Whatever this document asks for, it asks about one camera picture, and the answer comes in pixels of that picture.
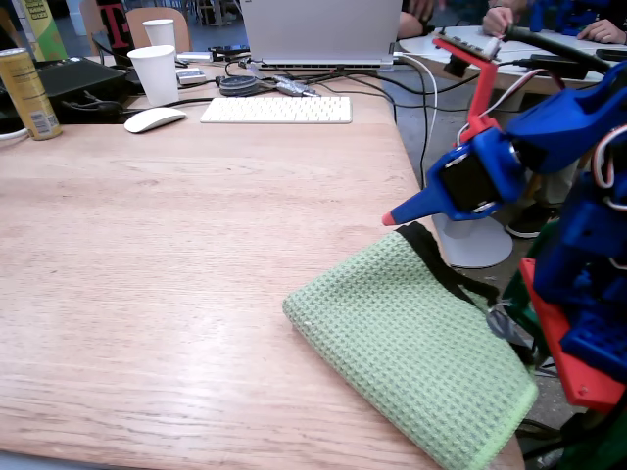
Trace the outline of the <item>blue gripper black motor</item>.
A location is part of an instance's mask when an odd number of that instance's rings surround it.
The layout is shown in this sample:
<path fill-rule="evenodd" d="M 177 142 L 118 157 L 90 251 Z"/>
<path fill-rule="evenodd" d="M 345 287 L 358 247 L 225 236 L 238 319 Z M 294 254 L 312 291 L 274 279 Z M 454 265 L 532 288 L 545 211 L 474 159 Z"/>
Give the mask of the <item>blue gripper black motor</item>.
<path fill-rule="evenodd" d="M 427 187 L 385 213 L 381 222 L 403 225 L 436 213 L 453 220 L 486 217 L 515 202 L 525 183 L 525 168 L 510 140 L 491 128 L 438 160 L 427 172 Z"/>

